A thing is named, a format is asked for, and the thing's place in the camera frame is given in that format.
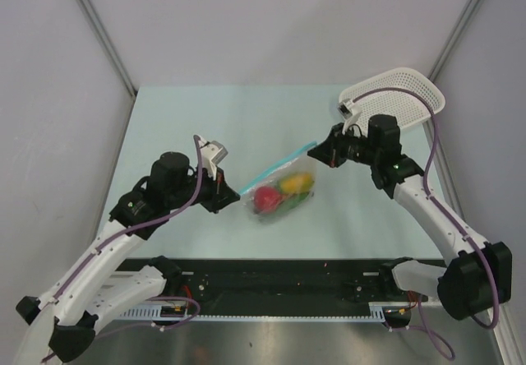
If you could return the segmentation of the clear zip top bag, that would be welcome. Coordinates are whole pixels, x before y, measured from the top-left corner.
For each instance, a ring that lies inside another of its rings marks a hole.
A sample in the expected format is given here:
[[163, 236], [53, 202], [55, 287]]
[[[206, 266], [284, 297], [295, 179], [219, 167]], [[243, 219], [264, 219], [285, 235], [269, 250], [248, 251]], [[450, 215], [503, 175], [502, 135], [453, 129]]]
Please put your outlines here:
[[316, 146], [312, 141], [295, 150], [240, 191], [241, 202], [252, 218], [263, 224], [274, 222], [314, 196], [316, 161], [307, 152]]

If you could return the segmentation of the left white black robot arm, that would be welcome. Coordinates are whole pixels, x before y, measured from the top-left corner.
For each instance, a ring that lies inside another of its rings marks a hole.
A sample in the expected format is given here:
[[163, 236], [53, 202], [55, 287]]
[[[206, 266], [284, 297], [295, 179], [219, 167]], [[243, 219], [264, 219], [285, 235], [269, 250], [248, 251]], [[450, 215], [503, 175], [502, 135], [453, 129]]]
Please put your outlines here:
[[102, 231], [74, 266], [47, 292], [25, 296], [16, 310], [28, 324], [16, 364], [39, 364], [48, 353], [68, 363], [128, 309], [154, 297], [174, 298], [181, 270], [157, 256], [134, 275], [104, 289], [111, 274], [162, 224], [193, 205], [211, 213], [239, 200], [225, 182], [219, 162], [228, 153], [219, 143], [196, 141], [198, 165], [178, 152], [162, 154], [150, 174], [123, 195]]

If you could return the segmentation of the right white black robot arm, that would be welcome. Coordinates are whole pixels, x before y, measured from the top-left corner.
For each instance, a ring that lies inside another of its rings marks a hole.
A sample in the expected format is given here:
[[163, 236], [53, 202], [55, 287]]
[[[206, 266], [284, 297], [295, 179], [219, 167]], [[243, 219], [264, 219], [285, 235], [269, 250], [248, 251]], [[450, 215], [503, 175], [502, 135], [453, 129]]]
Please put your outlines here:
[[331, 168], [348, 160], [369, 166], [376, 188], [418, 222], [442, 255], [444, 268], [410, 258], [395, 262], [391, 272], [379, 279], [385, 298], [398, 300], [408, 290], [435, 297], [458, 321], [492, 310], [485, 327], [497, 326], [500, 305], [511, 296], [511, 250], [503, 242], [490, 243], [439, 200], [429, 187], [428, 173], [403, 154], [395, 117], [372, 116], [367, 134], [361, 136], [342, 123], [336, 124], [307, 154]]

